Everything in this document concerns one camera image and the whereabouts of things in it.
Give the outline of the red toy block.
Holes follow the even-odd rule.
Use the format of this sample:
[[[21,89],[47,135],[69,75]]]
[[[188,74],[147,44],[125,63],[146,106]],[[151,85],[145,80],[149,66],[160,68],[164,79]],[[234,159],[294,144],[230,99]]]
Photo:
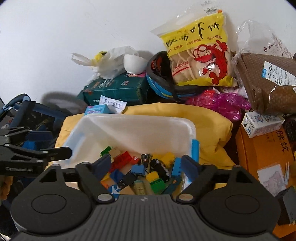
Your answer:
[[[132,160],[132,157],[128,151],[118,155],[114,161],[111,163],[111,168],[109,172],[112,173],[116,169],[121,169],[125,165],[127,165]]]

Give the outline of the small yellow toy block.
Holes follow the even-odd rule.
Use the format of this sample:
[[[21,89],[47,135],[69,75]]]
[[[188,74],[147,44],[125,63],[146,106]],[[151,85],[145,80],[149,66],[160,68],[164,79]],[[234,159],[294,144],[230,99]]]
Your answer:
[[[168,152],[160,158],[160,161],[166,166],[166,168],[170,169],[174,165],[175,155]]]

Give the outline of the green toy block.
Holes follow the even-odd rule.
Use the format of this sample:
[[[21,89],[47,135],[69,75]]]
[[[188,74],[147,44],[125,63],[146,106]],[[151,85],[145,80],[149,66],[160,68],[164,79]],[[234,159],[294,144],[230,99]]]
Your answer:
[[[154,194],[161,194],[166,188],[166,184],[161,178],[151,182],[150,186]]]

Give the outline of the black toy car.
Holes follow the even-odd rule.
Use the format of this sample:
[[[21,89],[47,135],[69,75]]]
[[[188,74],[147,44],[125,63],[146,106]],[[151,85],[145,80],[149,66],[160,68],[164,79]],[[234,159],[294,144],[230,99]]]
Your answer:
[[[156,171],[158,173],[158,176],[165,182],[169,182],[171,175],[166,166],[163,164],[162,161],[158,159],[152,159],[150,161],[150,170]]]

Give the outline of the blue toy brick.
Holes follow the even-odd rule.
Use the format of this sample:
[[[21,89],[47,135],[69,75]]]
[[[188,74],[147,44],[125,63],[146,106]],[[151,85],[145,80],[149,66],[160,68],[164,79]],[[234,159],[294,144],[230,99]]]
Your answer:
[[[181,158],[175,158],[174,165],[171,171],[172,177],[177,177],[181,175]]]

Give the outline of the white round object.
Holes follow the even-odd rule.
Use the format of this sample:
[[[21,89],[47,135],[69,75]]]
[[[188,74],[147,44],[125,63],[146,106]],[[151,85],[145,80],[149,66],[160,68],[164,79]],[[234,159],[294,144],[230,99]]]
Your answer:
[[[145,71],[148,60],[143,57],[126,54],[123,58],[123,66],[127,73],[140,74]]]

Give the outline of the white plastic bin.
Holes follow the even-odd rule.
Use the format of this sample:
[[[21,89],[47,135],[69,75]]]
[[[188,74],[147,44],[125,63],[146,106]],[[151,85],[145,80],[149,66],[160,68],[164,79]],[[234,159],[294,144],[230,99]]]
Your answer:
[[[71,158],[56,163],[62,168],[74,168],[81,162],[93,163],[108,146],[136,157],[171,152],[181,158],[191,155],[195,138],[195,125],[185,118],[88,114],[78,121],[63,144],[72,150]]]

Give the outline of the yellow cloth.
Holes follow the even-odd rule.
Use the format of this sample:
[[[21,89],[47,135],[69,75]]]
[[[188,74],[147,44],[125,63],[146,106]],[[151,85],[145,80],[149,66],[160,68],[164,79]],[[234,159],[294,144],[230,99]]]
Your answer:
[[[173,153],[190,155],[197,140],[200,163],[229,168],[234,162],[224,150],[231,138],[232,122],[210,109],[173,103],[153,103],[126,108],[123,114],[76,114],[67,117],[56,147],[72,149],[61,163],[74,167],[96,161],[106,147],[132,156]]]

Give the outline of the light blue box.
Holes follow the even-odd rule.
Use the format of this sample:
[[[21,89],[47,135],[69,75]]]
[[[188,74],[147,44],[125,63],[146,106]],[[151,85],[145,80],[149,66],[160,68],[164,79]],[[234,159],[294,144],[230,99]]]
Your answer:
[[[113,114],[106,104],[88,106],[85,109],[84,115],[88,114]]]

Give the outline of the small white carton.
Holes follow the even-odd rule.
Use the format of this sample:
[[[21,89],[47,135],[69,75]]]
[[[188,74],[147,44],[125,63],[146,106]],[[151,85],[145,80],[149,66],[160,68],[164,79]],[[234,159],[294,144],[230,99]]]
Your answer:
[[[245,114],[242,126],[249,138],[262,136],[280,129],[285,119],[281,115],[259,114],[255,111]]]

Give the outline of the pink plastic wrap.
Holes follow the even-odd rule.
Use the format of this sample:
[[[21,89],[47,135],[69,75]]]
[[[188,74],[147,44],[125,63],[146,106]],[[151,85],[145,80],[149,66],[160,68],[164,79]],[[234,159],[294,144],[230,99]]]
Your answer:
[[[251,104],[237,93],[217,93],[207,89],[189,98],[185,104],[210,109],[224,116],[232,122],[242,119],[242,111],[250,110]]]

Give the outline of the orange cardboard box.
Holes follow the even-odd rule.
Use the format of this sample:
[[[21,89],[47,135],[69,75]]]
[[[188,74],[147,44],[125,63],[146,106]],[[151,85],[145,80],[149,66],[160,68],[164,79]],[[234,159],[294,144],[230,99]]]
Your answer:
[[[290,186],[295,186],[295,177],[289,173],[295,157],[283,127],[250,138],[241,126],[235,139],[240,166],[273,196]]]

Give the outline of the black small box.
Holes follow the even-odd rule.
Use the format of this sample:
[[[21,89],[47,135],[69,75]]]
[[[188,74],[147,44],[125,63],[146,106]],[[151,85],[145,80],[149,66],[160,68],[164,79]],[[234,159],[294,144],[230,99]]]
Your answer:
[[[280,217],[278,220],[278,225],[289,225],[295,221],[296,215],[296,197],[295,189],[293,186],[281,191],[276,196],[280,204]]]

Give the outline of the dark green box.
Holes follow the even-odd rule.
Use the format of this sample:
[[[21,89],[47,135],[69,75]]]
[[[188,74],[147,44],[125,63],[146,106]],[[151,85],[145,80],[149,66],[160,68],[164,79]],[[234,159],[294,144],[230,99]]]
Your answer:
[[[86,85],[77,98],[88,105],[99,104],[100,97],[121,100],[128,106],[146,103],[150,86],[145,76],[131,76],[127,73],[113,79],[97,78]]]

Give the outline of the white plastic bag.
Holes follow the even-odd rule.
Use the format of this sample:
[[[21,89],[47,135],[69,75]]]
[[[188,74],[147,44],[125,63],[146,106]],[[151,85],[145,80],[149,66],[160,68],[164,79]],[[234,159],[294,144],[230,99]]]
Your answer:
[[[92,76],[88,79],[88,83],[90,83],[99,77],[113,79],[124,73],[123,59],[125,55],[139,56],[139,52],[131,46],[124,46],[109,51],[100,51],[93,59],[77,53],[72,53],[70,57],[78,65],[91,67]]]

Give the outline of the brown paper bag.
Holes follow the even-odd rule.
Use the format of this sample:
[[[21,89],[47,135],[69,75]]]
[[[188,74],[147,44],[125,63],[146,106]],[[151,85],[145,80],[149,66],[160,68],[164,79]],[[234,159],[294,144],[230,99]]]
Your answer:
[[[265,62],[295,75],[295,59],[254,53],[240,54],[236,70],[252,109],[260,114],[294,114],[295,86],[279,86],[262,77]]]

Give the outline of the yellow shrimp cracker bag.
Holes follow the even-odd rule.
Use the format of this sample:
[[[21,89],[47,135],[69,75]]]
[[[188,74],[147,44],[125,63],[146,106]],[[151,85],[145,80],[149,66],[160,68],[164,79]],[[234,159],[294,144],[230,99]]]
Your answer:
[[[221,9],[199,14],[191,9],[152,30],[166,47],[178,86],[233,86],[231,51]]]

